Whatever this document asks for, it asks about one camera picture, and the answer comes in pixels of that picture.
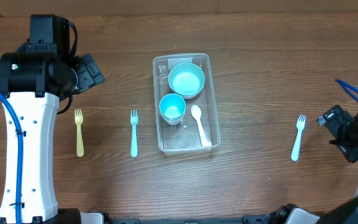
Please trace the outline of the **light blue plastic fork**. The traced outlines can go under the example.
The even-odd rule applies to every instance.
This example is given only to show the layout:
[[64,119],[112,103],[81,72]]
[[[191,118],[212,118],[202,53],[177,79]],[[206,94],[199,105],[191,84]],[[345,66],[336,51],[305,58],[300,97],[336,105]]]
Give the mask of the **light blue plastic fork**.
[[292,161],[297,161],[299,158],[301,136],[302,136],[302,132],[305,128],[305,123],[306,123],[306,116],[304,114],[301,114],[296,122],[297,134],[296,134],[295,142],[294,142],[293,149],[291,152],[291,160]]
[[137,144],[137,125],[139,122],[139,117],[137,110],[131,110],[131,118],[130,118],[131,126],[132,126],[132,138],[131,138],[131,157],[135,158],[138,155],[138,144]]

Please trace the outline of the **yellow plastic fork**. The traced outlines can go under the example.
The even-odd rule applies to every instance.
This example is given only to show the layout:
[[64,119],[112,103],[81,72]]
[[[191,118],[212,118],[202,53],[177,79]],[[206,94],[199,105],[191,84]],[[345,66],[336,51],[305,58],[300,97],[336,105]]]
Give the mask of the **yellow plastic fork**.
[[75,124],[76,124],[76,154],[78,157],[82,157],[85,154],[82,129],[83,114],[81,109],[75,109]]

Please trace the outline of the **pink plastic spoon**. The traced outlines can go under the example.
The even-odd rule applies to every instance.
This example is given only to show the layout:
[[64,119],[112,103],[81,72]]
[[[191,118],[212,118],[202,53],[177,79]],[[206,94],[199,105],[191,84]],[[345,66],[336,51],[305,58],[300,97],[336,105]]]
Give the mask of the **pink plastic spoon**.
[[207,140],[207,137],[205,135],[205,131],[204,131],[203,126],[201,124],[202,112],[201,112],[201,109],[200,109],[200,107],[198,105],[193,105],[191,107],[191,115],[196,120],[199,135],[200,135],[201,145],[203,147],[211,146],[211,143]]

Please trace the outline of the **blue plastic cup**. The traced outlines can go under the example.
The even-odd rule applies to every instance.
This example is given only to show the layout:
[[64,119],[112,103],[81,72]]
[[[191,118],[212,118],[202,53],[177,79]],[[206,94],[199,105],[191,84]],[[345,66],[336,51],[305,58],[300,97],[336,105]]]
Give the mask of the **blue plastic cup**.
[[177,120],[184,116],[186,102],[182,96],[176,93],[170,93],[160,100],[159,110],[165,119]]

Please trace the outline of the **blue plastic bowl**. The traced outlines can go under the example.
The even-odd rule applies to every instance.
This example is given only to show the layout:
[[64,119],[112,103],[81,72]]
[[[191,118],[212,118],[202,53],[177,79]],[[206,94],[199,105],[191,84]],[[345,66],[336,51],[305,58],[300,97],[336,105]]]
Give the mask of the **blue plastic bowl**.
[[204,85],[185,83],[185,84],[179,84],[179,85],[169,84],[169,87],[172,90],[172,92],[174,92],[178,95],[198,95],[204,88]]

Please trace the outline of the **teal plastic bowl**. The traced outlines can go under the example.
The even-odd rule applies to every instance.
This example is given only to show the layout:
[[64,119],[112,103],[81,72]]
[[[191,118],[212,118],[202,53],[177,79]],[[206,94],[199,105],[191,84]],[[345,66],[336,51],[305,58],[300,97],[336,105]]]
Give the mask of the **teal plastic bowl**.
[[168,85],[179,85],[185,83],[204,85],[205,75],[202,69],[196,64],[190,62],[183,62],[174,66],[168,74]]

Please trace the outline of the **pink plastic cup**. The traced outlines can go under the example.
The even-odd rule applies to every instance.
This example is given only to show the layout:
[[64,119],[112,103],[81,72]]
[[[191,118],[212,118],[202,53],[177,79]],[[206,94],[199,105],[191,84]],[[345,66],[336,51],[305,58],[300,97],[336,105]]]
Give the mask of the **pink plastic cup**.
[[169,120],[165,120],[165,122],[169,125],[178,125],[179,123],[181,123],[181,120],[176,120],[176,121],[169,121]]

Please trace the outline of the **green plastic cup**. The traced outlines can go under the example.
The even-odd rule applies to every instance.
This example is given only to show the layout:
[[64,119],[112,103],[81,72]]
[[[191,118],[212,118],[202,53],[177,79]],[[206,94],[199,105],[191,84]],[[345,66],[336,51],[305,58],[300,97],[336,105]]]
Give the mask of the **green plastic cup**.
[[169,121],[176,121],[176,120],[182,120],[183,119],[183,116],[179,116],[179,117],[176,117],[176,118],[169,118],[165,115],[161,115],[161,117],[164,119],[164,120],[169,120]]

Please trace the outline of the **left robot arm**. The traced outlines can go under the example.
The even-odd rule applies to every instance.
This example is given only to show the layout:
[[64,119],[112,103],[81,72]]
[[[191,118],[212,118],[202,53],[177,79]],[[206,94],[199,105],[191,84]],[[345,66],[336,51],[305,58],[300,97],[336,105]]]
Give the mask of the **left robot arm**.
[[41,40],[0,59],[7,161],[0,223],[103,223],[102,213],[61,209],[53,185],[53,133],[60,101],[101,83],[90,55]]

